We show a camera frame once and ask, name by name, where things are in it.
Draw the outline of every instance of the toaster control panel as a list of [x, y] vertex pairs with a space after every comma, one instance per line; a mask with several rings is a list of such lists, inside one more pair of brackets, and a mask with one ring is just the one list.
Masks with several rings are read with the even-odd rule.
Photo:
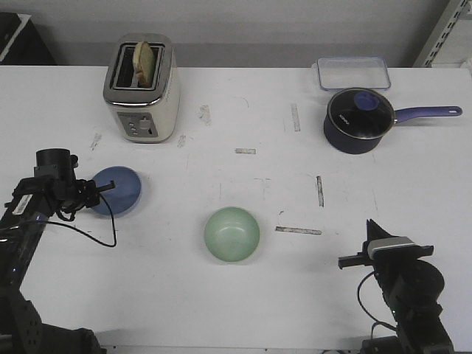
[[157, 137], [157, 129], [150, 113], [118, 112], [118, 118], [130, 138]]

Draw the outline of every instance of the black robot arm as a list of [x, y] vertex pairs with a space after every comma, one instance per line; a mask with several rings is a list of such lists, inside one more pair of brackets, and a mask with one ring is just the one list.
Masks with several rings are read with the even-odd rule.
[[362, 353], [454, 353], [439, 319], [443, 309], [437, 298], [444, 289], [443, 276], [418, 259], [432, 253], [433, 246], [418, 246], [407, 237], [392, 236], [369, 220], [362, 251], [339, 258], [339, 268], [373, 266], [383, 299], [397, 322], [397, 336], [364, 341]]
[[77, 180], [77, 157], [65, 149], [38, 151], [36, 161], [35, 176], [19, 182], [0, 220], [0, 353], [105, 353], [90, 330], [43, 324], [19, 288], [45, 221], [54, 214], [74, 220], [76, 211], [98, 205], [100, 192], [114, 184], [96, 187], [94, 181]]

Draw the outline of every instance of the table surface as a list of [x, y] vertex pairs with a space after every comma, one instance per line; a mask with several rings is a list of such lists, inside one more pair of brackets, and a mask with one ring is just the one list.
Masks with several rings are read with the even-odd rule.
[[[442, 322], [456, 350], [472, 350], [467, 70], [390, 69], [384, 94], [394, 108], [458, 105], [464, 113], [397, 125], [359, 156], [326, 141], [331, 94], [311, 69], [180, 68], [176, 129], [151, 145], [120, 136], [102, 96], [105, 73], [0, 67], [0, 200], [32, 176], [44, 148], [77, 154], [78, 178], [123, 165], [143, 184], [139, 203], [117, 219], [115, 249], [46, 228], [21, 288], [45, 323], [90, 328], [104, 345], [359, 348], [372, 322], [355, 290], [371, 269], [341, 271], [337, 260], [361, 250], [372, 218], [393, 235], [434, 245], [425, 260], [445, 278]], [[256, 252], [239, 263], [215, 259], [203, 240], [207, 218], [230, 205], [250, 211], [261, 229]], [[91, 210], [74, 225], [111, 239], [109, 219]], [[361, 295], [392, 321], [374, 280]]]

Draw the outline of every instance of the container lid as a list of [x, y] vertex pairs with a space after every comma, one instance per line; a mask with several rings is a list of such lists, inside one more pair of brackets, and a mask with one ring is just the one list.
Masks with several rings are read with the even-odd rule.
[[381, 94], [367, 88], [348, 88], [335, 94], [328, 117], [342, 133], [356, 139], [377, 139], [394, 124], [395, 112]]
[[381, 57], [320, 58], [312, 65], [323, 90], [349, 87], [383, 89], [390, 87], [389, 73]]

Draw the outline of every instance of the clear plastic container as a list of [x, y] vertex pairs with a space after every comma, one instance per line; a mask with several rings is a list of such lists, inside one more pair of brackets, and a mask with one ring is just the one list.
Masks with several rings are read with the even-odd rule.
[[313, 64], [323, 90], [350, 87], [383, 89], [390, 87], [389, 73], [381, 57], [327, 57]]

